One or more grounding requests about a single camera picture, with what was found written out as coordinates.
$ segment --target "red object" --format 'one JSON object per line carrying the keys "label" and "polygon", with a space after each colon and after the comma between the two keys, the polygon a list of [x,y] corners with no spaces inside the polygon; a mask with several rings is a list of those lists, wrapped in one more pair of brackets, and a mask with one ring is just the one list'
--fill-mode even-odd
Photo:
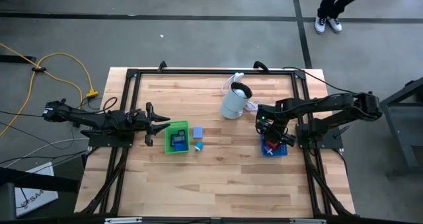
{"label": "red object", "polygon": [[269,146],[272,149],[277,149],[279,147],[279,144],[275,144],[269,141],[266,141],[266,145]]}

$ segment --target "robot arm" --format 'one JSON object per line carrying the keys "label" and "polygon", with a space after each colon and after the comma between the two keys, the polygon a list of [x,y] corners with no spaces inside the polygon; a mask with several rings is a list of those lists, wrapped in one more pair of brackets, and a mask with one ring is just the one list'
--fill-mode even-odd
{"label": "robot arm", "polygon": [[277,101],[275,106],[258,105],[256,129],[270,143],[282,142],[293,146],[296,137],[285,131],[290,119],[307,113],[334,110],[341,112],[324,119],[309,120],[307,131],[309,139],[320,139],[331,128],[354,120],[375,121],[383,114],[379,107],[379,99],[371,92],[333,94],[310,100],[287,98]]}
{"label": "robot arm", "polygon": [[140,109],[127,113],[122,110],[113,110],[99,114],[98,112],[85,112],[72,108],[66,105],[65,101],[66,99],[48,102],[42,116],[49,122],[69,121],[92,127],[91,130],[81,131],[87,137],[94,135],[120,137],[133,135],[137,131],[146,131],[145,142],[148,146],[152,146],[151,135],[156,135],[170,126],[170,124],[155,125],[151,123],[169,121],[170,118],[156,115],[150,102],[146,104],[147,112]]}

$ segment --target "blue container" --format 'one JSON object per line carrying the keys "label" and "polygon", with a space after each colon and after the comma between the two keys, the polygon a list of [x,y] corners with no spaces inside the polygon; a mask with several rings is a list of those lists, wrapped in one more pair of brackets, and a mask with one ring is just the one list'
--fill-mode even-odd
{"label": "blue container", "polygon": [[279,147],[276,150],[273,150],[272,153],[273,155],[267,153],[266,147],[266,141],[264,140],[264,136],[263,134],[260,135],[260,140],[261,140],[261,146],[262,146],[262,154],[265,157],[280,157],[280,156],[287,156],[288,155],[288,148],[286,147],[286,144],[282,144],[281,147]]}

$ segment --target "yellow cable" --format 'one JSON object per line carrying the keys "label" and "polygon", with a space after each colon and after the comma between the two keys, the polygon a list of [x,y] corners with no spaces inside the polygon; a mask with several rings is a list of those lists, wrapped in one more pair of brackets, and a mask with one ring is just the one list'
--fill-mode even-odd
{"label": "yellow cable", "polygon": [[38,62],[38,65],[41,65],[41,63],[45,60],[45,59],[47,59],[47,58],[49,58],[49,57],[52,57],[52,56],[57,56],[57,55],[61,55],[61,56],[67,56],[67,57],[70,57],[70,58],[72,58],[72,59],[74,59],[76,62],[78,62],[78,64],[79,65],[81,65],[81,67],[84,69],[84,71],[85,71],[85,73],[87,74],[87,77],[88,77],[88,82],[90,83],[90,89],[92,89],[92,90],[94,90],[94,88],[93,88],[93,83],[91,82],[91,77],[90,77],[90,74],[88,73],[88,71],[87,71],[87,68],[85,67],[85,65],[81,62],[81,61],[79,61],[75,56],[73,56],[73,55],[69,55],[69,54],[67,54],[67,53],[63,53],[63,52],[58,52],[58,53],[53,53],[53,54],[50,54],[50,55],[46,55],[46,56],[44,56],[39,62]]}
{"label": "yellow cable", "polygon": [[[82,62],[80,62],[76,57],[74,57],[74,56],[71,56],[71,55],[69,55],[69,54],[66,54],[66,53],[61,53],[61,52],[59,52],[59,53],[54,53],[54,54],[50,54],[50,55],[47,55],[47,56],[44,56],[37,64],[35,64],[34,62],[32,62],[32,61],[30,61],[29,59],[27,59],[26,57],[24,57],[23,55],[21,55],[20,53],[18,53],[18,52],[16,52],[16,51],[14,51],[12,48],[10,48],[10,47],[8,47],[8,46],[6,46],[6,45],[4,45],[4,44],[2,44],[2,43],[0,43],[0,46],[3,46],[4,48],[6,48],[6,49],[8,49],[9,51],[11,51],[11,52],[13,52],[14,54],[17,54],[18,56],[20,56],[21,58],[23,58],[23,59],[25,59],[27,62],[29,62],[29,63],[31,63],[33,66],[35,66],[35,67],[37,67],[37,68],[40,68],[41,66],[41,63],[45,60],[45,59],[47,59],[47,58],[49,58],[49,57],[52,57],[52,56],[56,56],[56,55],[63,55],[63,56],[69,56],[70,58],[72,58],[72,59],[74,59],[76,62],[78,62],[81,66],[82,66],[82,68],[84,69],[84,71],[85,71],[85,73],[87,74],[87,77],[88,77],[88,80],[89,80],[89,83],[90,83],[90,93],[96,93],[96,94],[98,94],[98,92],[96,92],[95,90],[94,90],[94,88],[93,88],[93,84],[91,83],[91,77],[90,77],[90,75],[89,75],[89,73],[88,73],[88,71],[87,71],[87,68],[85,68],[85,66],[82,64]],[[50,76],[51,78],[53,78],[53,79],[55,79],[55,80],[57,80],[57,81],[61,81],[61,82],[64,82],[64,83],[67,83],[67,84],[70,84],[70,85],[72,85],[72,86],[74,86],[78,91],[79,91],[79,104],[82,104],[82,90],[81,90],[81,88],[79,88],[78,87],[78,85],[76,85],[75,83],[73,83],[73,82],[71,82],[71,81],[67,81],[67,80],[65,80],[65,79],[60,79],[60,78],[57,78],[57,77],[55,77],[55,76],[53,76],[51,73],[48,73],[47,71],[46,72],[44,72],[45,74],[47,74],[48,76]],[[23,110],[24,110],[24,108],[25,108],[25,106],[26,106],[26,104],[28,103],[28,101],[29,101],[29,98],[31,97],[31,93],[32,93],[32,86],[33,86],[33,84],[34,84],[34,78],[35,78],[35,74],[36,74],[36,72],[32,72],[32,76],[31,76],[31,80],[30,80],[30,86],[29,86],[29,92],[28,92],[28,96],[26,97],[26,100],[25,100],[25,102],[24,102],[24,104],[22,105],[22,107],[19,109],[19,112],[17,113],[17,114],[20,114]],[[13,125],[13,123],[15,122],[15,120],[18,118],[18,116],[19,115],[16,115],[12,120],[11,120],[11,122],[9,123],[9,126],[11,126],[11,125]],[[9,129],[9,126],[7,126],[1,133],[0,133],[0,137]]]}
{"label": "yellow cable", "polygon": [[75,83],[73,83],[71,81],[67,81],[65,79],[60,79],[60,78],[54,77],[51,73],[48,73],[47,71],[45,71],[45,74],[47,74],[48,76],[50,76],[51,78],[53,78],[57,81],[68,83],[68,84],[74,86],[75,88],[77,88],[77,90],[79,91],[79,104],[82,104],[82,90],[78,87],[78,85],[76,85]]}
{"label": "yellow cable", "polygon": [[[29,98],[31,97],[31,93],[32,93],[32,85],[34,84],[34,77],[35,77],[35,72],[32,72],[32,76],[31,76],[31,81],[29,82],[29,91],[28,91],[28,95],[26,96],[26,100],[25,100],[25,102],[24,102],[24,104],[22,105],[22,107],[19,109],[19,112],[18,112],[18,114],[20,114],[23,110],[24,110],[24,108],[25,108],[25,106],[26,106],[26,104],[28,103],[28,101],[29,101]],[[19,115],[16,115],[12,120],[11,120],[11,122],[9,122],[9,126],[11,126],[11,125],[13,125],[13,123],[15,122],[15,120],[18,118],[18,116]],[[0,133],[0,137],[9,129],[9,126],[7,126],[1,133]]]}

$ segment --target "black floor stripe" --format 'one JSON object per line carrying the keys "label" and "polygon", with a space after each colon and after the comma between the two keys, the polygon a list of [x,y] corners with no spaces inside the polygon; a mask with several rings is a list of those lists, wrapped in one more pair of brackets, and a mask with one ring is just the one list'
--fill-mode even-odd
{"label": "black floor stripe", "polygon": [[[356,22],[356,23],[391,23],[391,24],[422,24],[423,19],[371,19],[371,18],[339,18],[341,22]],[[304,22],[314,22],[315,17],[304,17]]]}
{"label": "black floor stripe", "polygon": [[[222,20],[222,21],[262,21],[262,22],[314,22],[314,17],[283,17],[283,16],[194,16],[194,15],[108,15],[90,13],[29,13],[16,11],[0,11],[0,17],[19,19],[93,19],[93,20]],[[391,23],[391,24],[423,24],[423,19],[372,19],[372,18],[342,18],[342,22],[357,23]]]}
{"label": "black floor stripe", "polygon": [[303,14],[301,13],[301,7],[299,6],[299,0],[293,0],[293,6],[295,9],[295,15],[297,17],[299,41],[301,43],[301,49],[303,50],[304,65],[306,69],[312,69],[309,46],[307,44],[307,37],[305,36]]}
{"label": "black floor stripe", "polygon": [[93,19],[93,20],[214,20],[214,21],[257,21],[295,22],[295,17],[262,16],[192,16],[192,15],[99,15],[62,13],[8,13],[0,12],[3,18],[20,19]]}

